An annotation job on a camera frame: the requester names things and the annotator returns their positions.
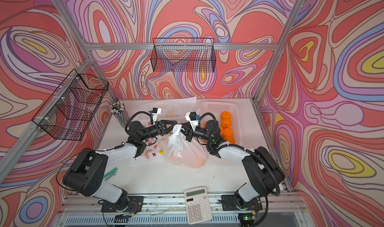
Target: psychedelic patterned wall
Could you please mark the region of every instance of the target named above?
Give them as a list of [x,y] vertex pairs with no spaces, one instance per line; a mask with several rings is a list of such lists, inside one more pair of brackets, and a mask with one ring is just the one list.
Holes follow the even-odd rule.
[[258,96],[317,226],[384,225],[384,0],[307,0]]
[[[294,0],[64,0],[88,42],[213,37],[273,43]],[[217,51],[216,71],[153,73],[151,51],[94,51],[121,98],[253,97],[271,51]]]
[[148,50],[96,50],[93,56],[119,98],[253,97],[271,51],[229,53],[213,73],[153,72]]
[[[0,9],[2,158],[84,56],[50,0],[0,0]],[[1,227],[50,224],[65,195],[55,182],[55,173],[69,156],[93,147],[109,116],[110,101],[106,95],[81,142],[39,134],[0,184]]]

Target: butterfly sticker sheet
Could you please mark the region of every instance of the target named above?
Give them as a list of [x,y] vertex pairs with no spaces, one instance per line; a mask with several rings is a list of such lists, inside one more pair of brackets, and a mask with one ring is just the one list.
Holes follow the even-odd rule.
[[147,147],[144,149],[144,152],[140,156],[131,159],[131,167],[143,166],[153,162],[166,161],[163,149],[161,147],[162,145],[159,146],[159,142],[160,140],[157,138],[147,139]]

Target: calculator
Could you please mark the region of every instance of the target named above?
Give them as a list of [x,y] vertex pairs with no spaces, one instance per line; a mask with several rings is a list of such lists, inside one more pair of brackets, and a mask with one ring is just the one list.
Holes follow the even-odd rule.
[[189,224],[198,224],[212,219],[206,187],[198,187],[184,192]]

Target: metal grille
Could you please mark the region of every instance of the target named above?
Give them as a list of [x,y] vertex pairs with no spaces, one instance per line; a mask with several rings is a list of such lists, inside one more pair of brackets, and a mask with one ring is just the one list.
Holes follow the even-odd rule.
[[107,81],[77,74],[38,125],[54,139],[81,141],[107,90]]
[[[171,224],[188,224],[186,214],[157,214],[151,216],[149,214],[137,214],[130,219],[115,220],[114,215],[104,214],[105,221],[109,225],[171,225]],[[207,224],[224,224],[239,223],[238,215],[234,213],[213,214],[212,220],[205,222]],[[105,222],[100,215],[70,215],[65,222],[65,226],[71,225],[103,225]]]
[[151,64],[154,72],[214,72],[213,38],[154,38]]

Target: black wire basket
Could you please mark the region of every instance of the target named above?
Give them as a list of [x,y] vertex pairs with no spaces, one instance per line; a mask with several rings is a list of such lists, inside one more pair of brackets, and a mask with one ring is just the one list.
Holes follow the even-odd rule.
[[154,38],[151,64],[154,72],[214,72],[214,39]]
[[32,121],[54,139],[81,141],[108,86],[107,81],[91,74],[77,74],[41,121]]

